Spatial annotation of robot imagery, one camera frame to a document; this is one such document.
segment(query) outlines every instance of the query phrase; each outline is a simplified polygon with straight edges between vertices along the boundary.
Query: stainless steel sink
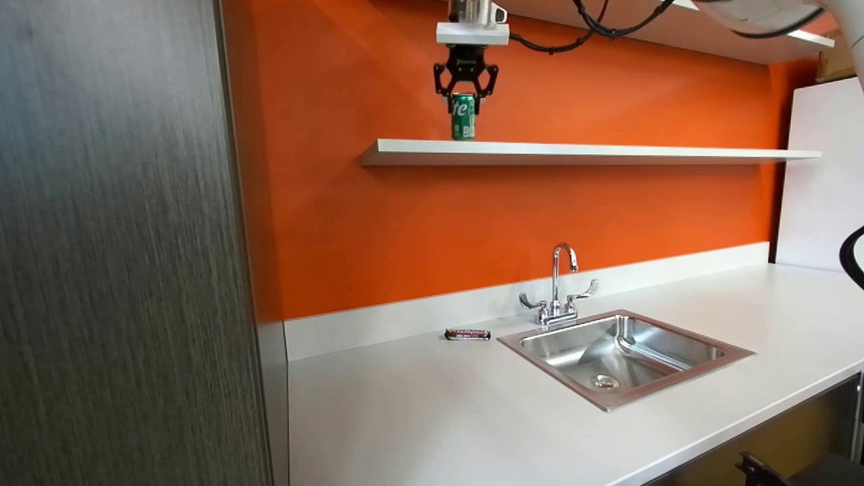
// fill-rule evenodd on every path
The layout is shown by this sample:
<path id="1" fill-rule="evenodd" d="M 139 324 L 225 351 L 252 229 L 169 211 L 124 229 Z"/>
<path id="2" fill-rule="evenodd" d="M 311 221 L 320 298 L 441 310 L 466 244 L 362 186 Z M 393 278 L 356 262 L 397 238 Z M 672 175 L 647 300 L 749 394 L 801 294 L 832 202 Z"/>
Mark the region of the stainless steel sink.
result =
<path id="1" fill-rule="evenodd" d="M 563 329 L 520 332 L 500 342 L 601 410 L 749 355 L 632 310 L 598 313 Z"/>

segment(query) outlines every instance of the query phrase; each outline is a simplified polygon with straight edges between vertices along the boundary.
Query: countertop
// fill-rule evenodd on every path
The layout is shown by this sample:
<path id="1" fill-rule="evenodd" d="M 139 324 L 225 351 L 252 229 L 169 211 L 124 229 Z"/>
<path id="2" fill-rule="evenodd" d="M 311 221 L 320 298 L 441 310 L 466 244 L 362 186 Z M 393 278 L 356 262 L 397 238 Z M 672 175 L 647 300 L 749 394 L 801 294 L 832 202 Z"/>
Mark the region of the countertop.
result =
<path id="1" fill-rule="evenodd" d="M 753 266 L 581 304 L 583 317 L 614 308 L 753 358 L 609 413 L 500 342 L 427 332 L 298 360 L 292 485 L 643 485 L 864 370 L 864 292 L 841 274 Z"/>

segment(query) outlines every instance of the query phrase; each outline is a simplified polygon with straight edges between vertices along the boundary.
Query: wood grain panel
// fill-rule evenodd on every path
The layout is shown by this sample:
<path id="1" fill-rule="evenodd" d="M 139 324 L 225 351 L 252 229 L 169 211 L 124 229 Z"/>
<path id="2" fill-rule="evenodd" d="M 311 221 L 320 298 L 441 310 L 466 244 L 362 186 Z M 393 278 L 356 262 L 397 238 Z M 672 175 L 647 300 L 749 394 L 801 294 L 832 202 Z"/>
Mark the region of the wood grain panel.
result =
<path id="1" fill-rule="evenodd" d="M 271 485 L 216 24 L 0 4 L 0 485 Z"/>

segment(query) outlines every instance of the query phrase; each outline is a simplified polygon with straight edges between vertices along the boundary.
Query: kitchen faucet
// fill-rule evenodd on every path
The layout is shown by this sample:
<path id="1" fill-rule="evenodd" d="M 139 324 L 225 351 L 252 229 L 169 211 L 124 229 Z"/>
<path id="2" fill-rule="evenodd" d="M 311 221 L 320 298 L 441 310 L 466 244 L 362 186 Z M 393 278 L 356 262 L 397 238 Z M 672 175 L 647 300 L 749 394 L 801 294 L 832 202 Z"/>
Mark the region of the kitchen faucet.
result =
<path id="1" fill-rule="evenodd" d="M 545 329 L 575 324 L 575 319 L 576 319 L 575 300 L 586 300 L 595 289 L 595 282 L 591 282 L 586 294 L 567 294 L 562 300 L 562 278 L 558 278 L 562 256 L 563 256 L 563 266 L 568 267 L 568 274 L 576 270 L 576 256 L 575 256 L 571 246 L 555 244 L 551 250 L 551 300 L 548 304 L 545 300 L 532 304 L 524 292 L 517 294 L 520 308 L 528 310 L 528 323 L 533 323 Z"/>

